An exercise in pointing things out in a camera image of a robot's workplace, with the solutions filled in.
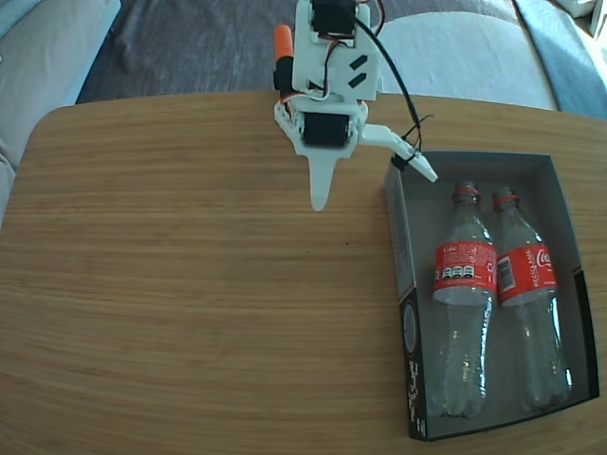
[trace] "wooden table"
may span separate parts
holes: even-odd
[[[0,236],[0,453],[604,453],[603,398],[446,442],[407,438],[389,153],[360,148],[313,212],[274,100],[120,100],[41,122]],[[429,149],[555,157],[604,383],[607,124],[416,102],[435,114]],[[372,112],[409,126],[400,97]]]

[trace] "couch cushion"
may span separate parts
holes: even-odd
[[[42,0],[0,0],[0,40]]]
[[[73,103],[120,0],[45,0],[0,41],[0,152],[16,169],[46,114]]]
[[[0,156],[0,226],[9,203],[10,190],[15,180],[15,172],[8,161]]]
[[[533,43],[509,22],[432,12],[387,24],[381,41],[413,94],[556,109]],[[400,92],[383,61],[379,74],[383,91]]]

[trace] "open box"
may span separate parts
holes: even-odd
[[[402,173],[392,165],[385,181],[403,322],[410,436],[434,441],[505,427],[598,397],[590,304],[574,230],[550,156],[467,152],[427,152],[425,156],[439,175],[437,182],[429,183],[412,171]],[[521,197],[525,218],[550,249],[559,283],[562,348],[573,383],[569,399],[558,407],[528,413],[520,406],[512,387],[519,380],[517,350],[511,349],[513,331],[509,330],[514,316],[498,304],[488,329],[487,400],[481,414],[428,416],[423,347],[424,340],[434,335],[429,305],[434,252],[451,226],[453,187],[462,180],[477,183],[489,232],[495,232],[497,225],[492,194],[502,186],[512,187]]]

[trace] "empty plastic bottle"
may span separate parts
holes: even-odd
[[[522,404],[526,410],[544,410],[565,401],[572,385],[562,355],[557,281],[548,248],[523,218],[516,193],[497,191],[494,208],[500,226],[500,301],[516,313],[519,327],[513,333],[522,339]]]
[[[496,251],[474,183],[455,187],[453,226],[436,250],[429,371],[430,416],[472,417],[486,399],[487,329],[497,284]]]

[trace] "blue cushion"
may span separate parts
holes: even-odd
[[[0,40],[42,0],[0,0]]]

